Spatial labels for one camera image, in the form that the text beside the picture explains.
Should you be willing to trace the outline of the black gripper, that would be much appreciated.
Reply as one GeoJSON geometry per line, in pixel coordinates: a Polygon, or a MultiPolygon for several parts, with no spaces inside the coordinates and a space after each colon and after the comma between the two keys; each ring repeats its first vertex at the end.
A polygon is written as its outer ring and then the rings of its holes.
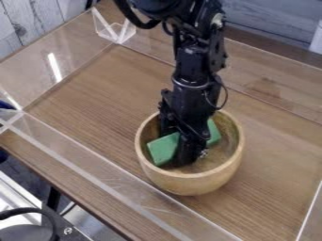
{"type": "Polygon", "coordinates": [[[192,164],[207,146],[210,131],[207,121],[220,109],[218,99],[223,88],[219,76],[198,81],[172,77],[173,88],[160,91],[160,136],[180,133],[173,165],[192,164]]]}

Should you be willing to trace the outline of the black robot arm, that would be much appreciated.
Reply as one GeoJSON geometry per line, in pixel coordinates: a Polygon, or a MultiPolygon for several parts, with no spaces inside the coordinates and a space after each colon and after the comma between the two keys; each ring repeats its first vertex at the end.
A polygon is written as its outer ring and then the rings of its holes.
{"type": "Polygon", "coordinates": [[[226,12],[220,0],[113,0],[140,29],[163,28],[172,37],[173,88],[160,91],[160,137],[177,136],[172,165],[192,164],[211,139],[208,123],[224,107],[219,71],[226,67],[226,12]]]}

